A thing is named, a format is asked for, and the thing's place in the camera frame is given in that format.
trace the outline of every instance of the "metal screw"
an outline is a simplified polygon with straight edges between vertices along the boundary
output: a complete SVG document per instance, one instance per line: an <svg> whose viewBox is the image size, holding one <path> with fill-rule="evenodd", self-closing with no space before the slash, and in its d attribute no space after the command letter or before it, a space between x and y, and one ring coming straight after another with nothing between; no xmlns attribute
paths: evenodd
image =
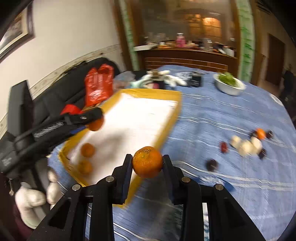
<svg viewBox="0 0 296 241"><path fill-rule="evenodd" d="M184 182L184 183L188 183L188 182L190 182L190 178L189 177L182 177L182 182Z"/></svg>
<svg viewBox="0 0 296 241"><path fill-rule="evenodd" d="M80 189L80 185L79 185L79 184L75 184L75 185L72 186L72 189L73 189L74 191L77 191L77 190Z"/></svg>
<svg viewBox="0 0 296 241"><path fill-rule="evenodd" d="M108 176L106 177L106 182L113 182L114 181L114 177L113 176Z"/></svg>
<svg viewBox="0 0 296 241"><path fill-rule="evenodd" d="M215 188L219 191L224 189L223 185L221 185L221 184L216 184Z"/></svg>

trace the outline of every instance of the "framed picture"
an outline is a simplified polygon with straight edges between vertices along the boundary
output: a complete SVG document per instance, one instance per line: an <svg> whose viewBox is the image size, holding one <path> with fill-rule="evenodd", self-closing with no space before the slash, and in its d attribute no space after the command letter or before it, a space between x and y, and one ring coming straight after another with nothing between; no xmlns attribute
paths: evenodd
<svg viewBox="0 0 296 241"><path fill-rule="evenodd" d="M33 37L32 3L12 21L0 40L0 62L17 47Z"/></svg>

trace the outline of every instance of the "black leather couch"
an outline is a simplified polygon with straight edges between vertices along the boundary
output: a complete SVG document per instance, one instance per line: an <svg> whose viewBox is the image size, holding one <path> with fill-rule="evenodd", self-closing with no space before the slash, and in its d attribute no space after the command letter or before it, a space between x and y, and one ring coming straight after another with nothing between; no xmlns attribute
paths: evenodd
<svg viewBox="0 0 296 241"><path fill-rule="evenodd" d="M114 68L114 76L120 74L116 63L103 57L84 62L78 67L70 69L65 76L33 100L33 127L55 116L59 116L67 104L74 104L82 109L85 105L84 78L91 68L95 67L98 69L102 64L112 66ZM0 155L11 146L12 142L9 141L9 136L6 132L0 140Z"/></svg>

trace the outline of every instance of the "orange fruit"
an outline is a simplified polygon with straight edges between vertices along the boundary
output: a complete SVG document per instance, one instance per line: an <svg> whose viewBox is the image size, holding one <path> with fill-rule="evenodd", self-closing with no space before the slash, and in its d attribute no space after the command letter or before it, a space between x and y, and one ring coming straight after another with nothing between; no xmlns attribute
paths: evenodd
<svg viewBox="0 0 296 241"><path fill-rule="evenodd" d="M133 156L133 170L142 178L152 178L163 168L161 153L152 146L145 146Z"/></svg>
<svg viewBox="0 0 296 241"><path fill-rule="evenodd" d="M92 164L88 160L82 160L78 163L77 165L77 170L82 174L82 175L88 175L92 172Z"/></svg>
<svg viewBox="0 0 296 241"><path fill-rule="evenodd" d="M92 157L95 151L95 147L90 143L85 143L80 148L81 155L83 155L84 157Z"/></svg>
<svg viewBox="0 0 296 241"><path fill-rule="evenodd" d="M89 123L88 125L86 125L86 127L88 129L90 129L91 131L97 131L102 127L103 123L104 123L104 116L102 116L98 120L95 120L95 121Z"/></svg>
<svg viewBox="0 0 296 241"><path fill-rule="evenodd" d="M257 128L256 132L257 132L257 138L259 140L262 140L262 139L264 139L266 137L265 131L262 130L261 128Z"/></svg>

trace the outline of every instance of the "wooden door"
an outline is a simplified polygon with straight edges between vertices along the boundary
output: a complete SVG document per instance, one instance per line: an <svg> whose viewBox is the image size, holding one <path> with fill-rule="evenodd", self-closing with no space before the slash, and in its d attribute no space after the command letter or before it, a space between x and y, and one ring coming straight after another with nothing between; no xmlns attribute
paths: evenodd
<svg viewBox="0 0 296 241"><path fill-rule="evenodd" d="M269 55L265 80L275 85L281 82L284 66L285 44L269 34Z"/></svg>

